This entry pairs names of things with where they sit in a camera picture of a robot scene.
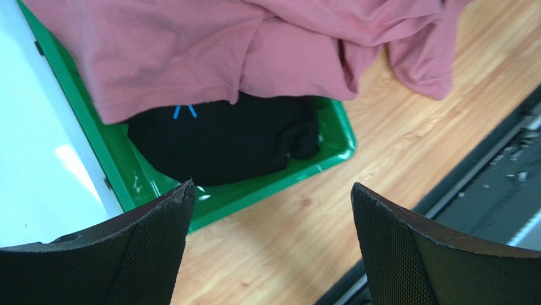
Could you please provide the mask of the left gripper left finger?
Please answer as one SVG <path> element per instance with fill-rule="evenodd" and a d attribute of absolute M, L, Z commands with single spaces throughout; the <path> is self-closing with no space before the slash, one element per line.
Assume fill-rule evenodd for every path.
<path fill-rule="evenodd" d="M 2 304 L 169 304 L 196 200 L 187 181 L 50 243 L 1 249 Z"/>

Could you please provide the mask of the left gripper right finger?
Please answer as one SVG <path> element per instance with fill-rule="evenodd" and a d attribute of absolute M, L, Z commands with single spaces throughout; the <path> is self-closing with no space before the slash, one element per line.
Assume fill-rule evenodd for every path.
<path fill-rule="evenodd" d="M 539 304 L 540 252 L 461 233 L 356 183 L 354 223 L 374 304 Z"/>

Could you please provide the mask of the pink t shirt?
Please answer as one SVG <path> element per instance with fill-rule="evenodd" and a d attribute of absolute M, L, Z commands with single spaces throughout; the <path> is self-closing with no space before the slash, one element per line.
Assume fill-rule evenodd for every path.
<path fill-rule="evenodd" d="M 453 85 L 467 1 L 26 1 L 105 124 L 156 107 L 256 97 L 352 100 L 386 49 L 405 86 Z"/>

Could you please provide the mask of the black t shirt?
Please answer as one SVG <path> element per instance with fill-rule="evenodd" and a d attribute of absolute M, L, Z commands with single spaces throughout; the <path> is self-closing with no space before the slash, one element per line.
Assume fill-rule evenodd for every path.
<path fill-rule="evenodd" d="M 316 99 L 259 98 L 158 107 L 127 122 L 128 137 L 158 172 L 203 187 L 278 172 L 319 152 Z"/>

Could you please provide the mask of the green plastic bin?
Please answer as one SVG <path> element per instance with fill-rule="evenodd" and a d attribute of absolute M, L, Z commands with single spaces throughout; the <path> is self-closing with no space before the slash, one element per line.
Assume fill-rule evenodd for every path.
<path fill-rule="evenodd" d="M 101 122 L 67 50 L 23 2 L 17 3 L 121 208 L 128 212 L 176 188 L 177 181 L 155 170 L 134 147 L 125 125 Z M 316 101 L 319 153 L 309 159 L 293 159 L 286 169 L 255 179 L 225 186 L 199 187 L 191 232 L 352 158 L 357 142 L 343 104 L 324 97 L 318 97 Z"/>

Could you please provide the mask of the white whiteboard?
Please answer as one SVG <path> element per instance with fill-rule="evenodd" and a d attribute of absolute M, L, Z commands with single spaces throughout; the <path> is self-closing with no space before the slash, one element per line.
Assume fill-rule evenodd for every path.
<path fill-rule="evenodd" d="M 1 2 L 1 246 L 49 243 L 122 213 L 16 1 Z"/>

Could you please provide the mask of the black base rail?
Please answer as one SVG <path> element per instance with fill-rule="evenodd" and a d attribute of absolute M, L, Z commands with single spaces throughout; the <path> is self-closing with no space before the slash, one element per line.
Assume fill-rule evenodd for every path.
<path fill-rule="evenodd" d="M 412 211 L 484 240 L 540 252 L 540 90 Z M 361 259 L 320 304 L 374 304 Z"/>

